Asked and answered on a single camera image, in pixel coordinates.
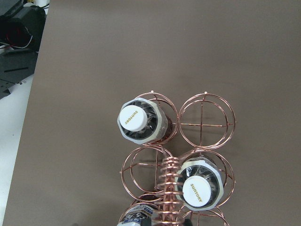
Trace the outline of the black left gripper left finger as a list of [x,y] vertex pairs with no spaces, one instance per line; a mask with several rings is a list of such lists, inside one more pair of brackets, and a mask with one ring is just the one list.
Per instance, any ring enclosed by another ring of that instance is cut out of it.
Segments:
[[152,226],[152,219],[151,218],[145,218],[141,222],[141,226]]

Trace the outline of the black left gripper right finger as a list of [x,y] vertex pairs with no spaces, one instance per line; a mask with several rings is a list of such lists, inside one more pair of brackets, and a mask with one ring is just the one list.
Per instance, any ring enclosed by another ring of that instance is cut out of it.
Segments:
[[192,221],[190,219],[185,219],[182,225],[183,226],[193,226]]

